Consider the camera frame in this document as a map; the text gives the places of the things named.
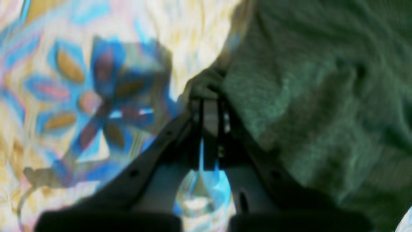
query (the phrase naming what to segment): green towel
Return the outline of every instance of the green towel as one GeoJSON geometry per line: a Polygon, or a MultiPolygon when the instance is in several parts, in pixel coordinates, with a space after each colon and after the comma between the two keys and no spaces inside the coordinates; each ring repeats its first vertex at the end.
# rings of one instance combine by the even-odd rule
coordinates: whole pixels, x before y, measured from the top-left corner
{"type": "Polygon", "coordinates": [[[260,0],[225,77],[188,86],[220,79],[271,162],[389,232],[412,206],[411,46],[410,0],[260,0]]]}

